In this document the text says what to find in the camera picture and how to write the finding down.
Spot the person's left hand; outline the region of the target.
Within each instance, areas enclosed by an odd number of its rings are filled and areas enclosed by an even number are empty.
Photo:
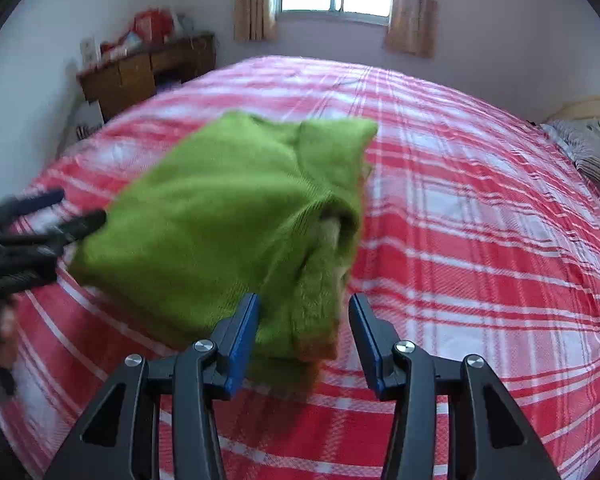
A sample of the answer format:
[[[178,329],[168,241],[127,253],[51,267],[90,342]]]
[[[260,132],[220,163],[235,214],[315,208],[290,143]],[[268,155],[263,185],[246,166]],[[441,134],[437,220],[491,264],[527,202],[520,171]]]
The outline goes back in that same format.
[[[0,367],[11,370],[18,353],[16,310],[12,304],[0,304]]]

